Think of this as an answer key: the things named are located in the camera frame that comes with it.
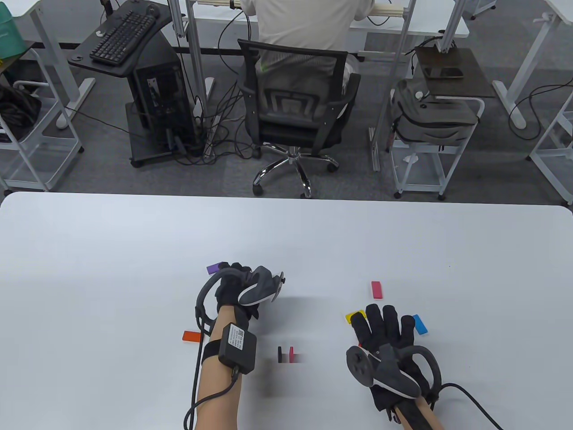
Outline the person's right hand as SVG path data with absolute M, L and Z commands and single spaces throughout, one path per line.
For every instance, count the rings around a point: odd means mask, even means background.
M 393 348 L 403 349 L 414 345 L 415 319 L 411 315 L 403 315 L 400 323 L 395 307 L 385 305 L 380 310 L 377 304 L 370 304 L 365 309 L 365 314 L 354 313 L 350 317 L 351 326 L 356 334 L 358 344 L 365 349 L 374 369 L 380 362 L 379 348 L 383 345 L 391 345 Z M 409 375 L 421 388 L 421 395 L 428 399 L 430 385 L 423 376 L 421 369 L 413 358 L 400 361 L 399 368 Z M 401 402 L 401 397 L 375 385 L 370 388 L 376 409 L 387 410 Z

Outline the person's left hand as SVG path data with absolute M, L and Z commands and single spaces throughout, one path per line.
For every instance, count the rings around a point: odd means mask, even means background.
M 235 318 L 235 322 L 245 326 L 252 318 L 259 318 L 259 306 L 264 301 L 273 300 L 278 292 L 278 285 L 270 270 L 260 266 L 252 270 L 238 262 L 222 262 L 220 271 L 224 272 L 217 288 L 218 320 Z

